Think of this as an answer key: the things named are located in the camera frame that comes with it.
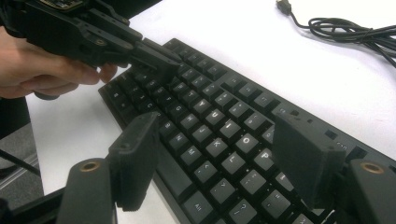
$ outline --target black keyboard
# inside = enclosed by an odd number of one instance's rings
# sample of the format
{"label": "black keyboard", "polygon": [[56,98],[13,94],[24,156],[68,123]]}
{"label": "black keyboard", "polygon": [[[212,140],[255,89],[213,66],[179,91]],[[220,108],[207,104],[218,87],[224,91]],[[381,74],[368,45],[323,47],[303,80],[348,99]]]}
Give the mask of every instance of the black keyboard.
{"label": "black keyboard", "polygon": [[396,170],[395,161],[177,39],[184,63],[160,86],[132,67],[99,92],[121,128],[157,111],[165,147],[154,181],[180,223],[323,223],[272,160],[276,114],[304,119],[346,153]]}

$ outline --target white surface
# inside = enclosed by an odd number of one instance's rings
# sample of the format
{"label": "white surface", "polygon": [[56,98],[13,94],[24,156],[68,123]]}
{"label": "white surface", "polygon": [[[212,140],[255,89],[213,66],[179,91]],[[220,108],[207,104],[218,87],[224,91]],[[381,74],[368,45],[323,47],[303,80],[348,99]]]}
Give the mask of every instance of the white surface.
{"label": "white surface", "polygon": [[[291,1],[301,24],[339,17],[379,28],[396,21],[392,0]],[[255,80],[364,144],[396,159],[396,69],[361,47],[316,40],[281,14],[275,0],[169,0],[131,19],[159,44],[173,37]],[[120,128],[97,90],[46,102],[28,97],[45,193],[62,188],[75,163],[104,157]],[[173,223],[154,185],[120,223]]]}

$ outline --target hand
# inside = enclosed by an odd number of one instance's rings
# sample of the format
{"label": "hand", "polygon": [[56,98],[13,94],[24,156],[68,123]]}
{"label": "hand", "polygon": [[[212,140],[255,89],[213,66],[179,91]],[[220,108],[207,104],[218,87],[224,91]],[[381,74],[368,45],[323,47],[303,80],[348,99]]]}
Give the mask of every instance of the hand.
{"label": "hand", "polygon": [[80,61],[54,55],[15,38],[0,27],[0,97],[17,98],[37,91],[60,95],[78,84],[108,82],[117,66],[104,64],[100,72]]}

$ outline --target black cable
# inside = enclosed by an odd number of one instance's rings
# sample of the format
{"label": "black cable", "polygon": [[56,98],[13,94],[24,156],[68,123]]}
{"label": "black cable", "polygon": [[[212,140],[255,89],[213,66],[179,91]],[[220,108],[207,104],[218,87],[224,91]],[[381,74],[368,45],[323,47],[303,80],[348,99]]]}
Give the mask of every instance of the black cable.
{"label": "black cable", "polygon": [[379,29],[366,28],[358,24],[338,18],[314,18],[309,20],[308,25],[301,25],[291,12],[291,4],[288,0],[276,0],[279,10],[291,16],[294,23],[302,29],[309,30],[313,35],[328,41],[338,43],[363,44],[381,54],[393,67],[396,68],[396,25]]}
{"label": "black cable", "polygon": [[5,152],[2,149],[0,149],[0,157],[2,157],[5,160],[8,160],[8,161],[11,161],[11,162],[15,163],[16,165],[18,165],[18,166],[20,166],[20,167],[32,172],[35,175],[41,176],[40,170],[38,170],[34,166],[28,164],[27,162],[22,161],[22,160],[20,160],[20,159],[18,159],[16,157],[14,157],[11,154],[8,154],[7,152]]}

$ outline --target keyboard cable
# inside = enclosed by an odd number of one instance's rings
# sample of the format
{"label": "keyboard cable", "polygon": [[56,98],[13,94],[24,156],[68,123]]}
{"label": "keyboard cable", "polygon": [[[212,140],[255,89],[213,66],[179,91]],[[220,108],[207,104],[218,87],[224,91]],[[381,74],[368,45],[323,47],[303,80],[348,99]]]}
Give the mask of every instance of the keyboard cable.
{"label": "keyboard cable", "polygon": [[373,29],[338,18],[314,18],[308,25],[301,25],[291,11],[288,0],[276,0],[277,8],[285,15],[291,16],[294,23],[301,29],[309,30],[313,35],[332,42],[363,44],[381,54],[396,68],[396,25]]}

